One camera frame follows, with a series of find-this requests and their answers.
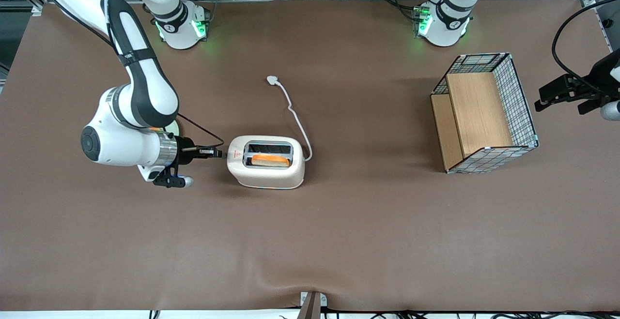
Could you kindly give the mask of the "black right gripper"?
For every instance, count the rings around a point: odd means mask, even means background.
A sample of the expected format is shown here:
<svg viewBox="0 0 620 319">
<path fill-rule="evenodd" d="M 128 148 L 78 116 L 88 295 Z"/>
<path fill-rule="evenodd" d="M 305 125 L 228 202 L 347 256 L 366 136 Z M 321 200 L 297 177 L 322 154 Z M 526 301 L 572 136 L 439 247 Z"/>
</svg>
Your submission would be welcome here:
<svg viewBox="0 0 620 319">
<path fill-rule="evenodd" d="M 196 147 L 192 139 L 188 137 L 175 136 L 177 143 L 177 155 L 175 162 L 177 165 L 188 165 L 192 162 L 197 152 L 196 158 L 210 159 L 210 158 L 223 158 L 222 151 L 217 147 Z"/>
</svg>

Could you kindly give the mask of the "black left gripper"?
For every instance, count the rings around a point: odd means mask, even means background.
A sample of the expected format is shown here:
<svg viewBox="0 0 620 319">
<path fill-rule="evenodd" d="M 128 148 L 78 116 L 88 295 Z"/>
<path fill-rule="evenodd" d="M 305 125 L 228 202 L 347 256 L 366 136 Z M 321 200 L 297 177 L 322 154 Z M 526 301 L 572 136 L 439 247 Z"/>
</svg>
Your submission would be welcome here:
<svg viewBox="0 0 620 319">
<path fill-rule="evenodd" d="M 534 103 L 536 112 L 544 111 L 551 105 L 583 100 L 577 106 L 580 115 L 585 115 L 602 106 L 602 101 L 619 99 L 619 58 L 620 51 L 611 52 L 593 65 L 584 82 L 579 82 L 569 74 L 564 74 L 540 87 L 540 99 Z"/>
</svg>

